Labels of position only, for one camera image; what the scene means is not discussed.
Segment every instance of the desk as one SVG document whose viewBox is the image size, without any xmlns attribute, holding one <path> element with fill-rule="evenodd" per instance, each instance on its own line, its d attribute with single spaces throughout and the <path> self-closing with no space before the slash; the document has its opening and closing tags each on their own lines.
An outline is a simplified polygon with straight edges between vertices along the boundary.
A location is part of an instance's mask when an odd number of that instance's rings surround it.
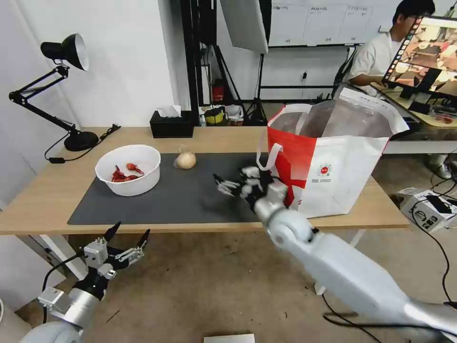
<svg viewBox="0 0 457 343">
<path fill-rule="evenodd" d="M 414 120 L 424 123 L 428 131 L 437 132 L 438 130 L 457 129 L 457 120 L 446 124 L 443 121 L 437 121 L 435 118 L 422 113 L 409 110 L 412 100 L 400 97 L 401 87 L 387 89 L 372 83 L 371 86 L 382 94 L 391 105 L 393 105 L 400 114 L 405 117 L 411 117 Z M 386 154 L 412 154 L 412 153 L 450 153 L 457 148 L 456 141 L 390 141 L 384 151 Z"/>
<path fill-rule="evenodd" d="M 88 128 L 98 135 L 104 128 Z M 193 138 L 154 139 L 150 128 L 122 128 L 83 158 L 65 164 L 49 164 L 20 193 L 0 216 L 0 234 L 41 235 L 61 259 L 74 254 L 63 239 L 64 234 L 104 233 L 108 225 L 67 225 L 89 185 L 92 183 L 97 161 L 105 153 L 128 144 L 148 144 L 161 153 L 176 153 L 181 144 L 194 152 L 254 152 L 265 127 L 207 127 L 195 128 Z M 66 158 L 78 153 L 64 151 Z M 364 230 L 397 229 L 409 226 L 408 220 L 390 201 L 381 187 L 370 178 L 352 211 L 347 215 L 312 219 L 321 230 L 357 229 L 354 246 Z M 261 231 L 254 223 L 201 223 L 122 225 L 118 233 L 155 232 L 239 232 Z M 84 278 L 85 265 L 77 259 L 68 267 L 78 278 Z"/>
</svg>

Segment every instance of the black tissue box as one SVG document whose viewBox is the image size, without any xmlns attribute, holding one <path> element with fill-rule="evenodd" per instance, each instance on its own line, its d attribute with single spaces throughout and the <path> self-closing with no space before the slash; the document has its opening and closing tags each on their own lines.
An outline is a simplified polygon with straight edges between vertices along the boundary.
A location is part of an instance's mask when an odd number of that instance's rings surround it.
<svg viewBox="0 0 457 343">
<path fill-rule="evenodd" d="M 194 125 L 191 121 L 191 111 L 181 111 L 178 118 L 162 118 L 159 112 L 154 111 L 149 121 L 154 138 L 186 138 L 194 134 Z"/>
</svg>

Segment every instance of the onion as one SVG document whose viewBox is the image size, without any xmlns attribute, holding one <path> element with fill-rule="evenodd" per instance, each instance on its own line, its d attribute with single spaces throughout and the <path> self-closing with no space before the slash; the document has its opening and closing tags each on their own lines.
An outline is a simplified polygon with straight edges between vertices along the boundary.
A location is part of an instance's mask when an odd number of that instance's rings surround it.
<svg viewBox="0 0 457 343">
<path fill-rule="evenodd" d="M 181 168 L 181 169 L 191 169 L 195 166 L 195 163 L 197 163 L 197 158 L 193 152 L 191 152 L 189 149 L 181 146 L 179 148 L 179 156 L 175 160 L 175 167 Z"/>
</svg>

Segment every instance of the lamp arm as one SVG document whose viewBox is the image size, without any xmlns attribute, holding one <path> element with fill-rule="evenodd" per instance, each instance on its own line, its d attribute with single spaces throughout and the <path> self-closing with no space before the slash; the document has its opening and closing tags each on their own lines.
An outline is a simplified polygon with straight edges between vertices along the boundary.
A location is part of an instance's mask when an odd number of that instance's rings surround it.
<svg viewBox="0 0 457 343">
<path fill-rule="evenodd" d="M 70 133 L 79 132 L 79 130 L 76 129 L 76 125 L 75 124 L 69 125 L 66 122 L 62 121 L 60 118 L 52 116 L 52 115 L 46 113 L 45 111 L 39 109 L 38 107 L 33 106 L 32 104 L 30 104 L 28 102 L 28 99 L 34 97 L 35 95 L 41 93 L 42 91 L 45 91 L 46 89 L 52 87 L 56 83 L 59 83 L 60 81 L 66 79 L 68 77 L 68 69 L 69 68 L 67 66 L 65 66 L 65 65 L 57 66 L 56 68 L 51 70 L 49 73 L 41 76 L 40 78 L 38 78 L 35 81 L 29 83 L 28 85 L 22 87 L 21 89 L 19 89 L 17 91 L 12 91 L 10 93 L 10 100 L 12 102 L 14 102 L 14 103 L 26 108 L 27 110 L 32 111 L 33 113 L 39 115 L 40 117 L 52 122 L 53 124 L 63 128 L 64 130 L 66 130 L 66 131 L 68 131 Z M 30 88 L 33 85 L 37 84 L 40 81 L 45 80 L 46 78 L 48 78 L 49 76 L 51 76 L 51 75 L 53 75 L 55 73 L 59 73 L 60 74 L 60 77 L 58 79 L 56 79 L 53 82 L 50 82 L 49 84 L 47 84 L 45 86 L 42 86 L 42 87 L 36 87 L 34 89 Z"/>
</svg>

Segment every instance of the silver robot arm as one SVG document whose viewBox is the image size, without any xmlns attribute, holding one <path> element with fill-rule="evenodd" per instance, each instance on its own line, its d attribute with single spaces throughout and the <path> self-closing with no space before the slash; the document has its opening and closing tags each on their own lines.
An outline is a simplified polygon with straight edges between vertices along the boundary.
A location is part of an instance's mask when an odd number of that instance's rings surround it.
<svg viewBox="0 0 457 343">
<path fill-rule="evenodd" d="M 126 251 L 108 246 L 120 222 L 95 241 L 84 247 L 88 274 L 74 284 L 69 294 L 47 287 L 38 297 L 39 302 L 58 321 L 44 323 L 32 329 L 20 343 L 81 343 L 82 335 L 92 322 L 98 304 L 103 300 L 108 282 L 117 271 L 134 264 L 144 256 L 149 230 L 135 248 Z"/>
<path fill-rule="evenodd" d="M 254 212 L 274 244 L 295 256 L 318 283 L 360 315 L 379 323 L 424 325 L 457 334 L 457 312 L 408 297 L 379 264 L 333 234 L 319 232 L 301 213 L 285 208 L 287 187 L 271 183 Z M 401 329 L 419 342 L 457 342 L 440 331 Z"/>
</svg>

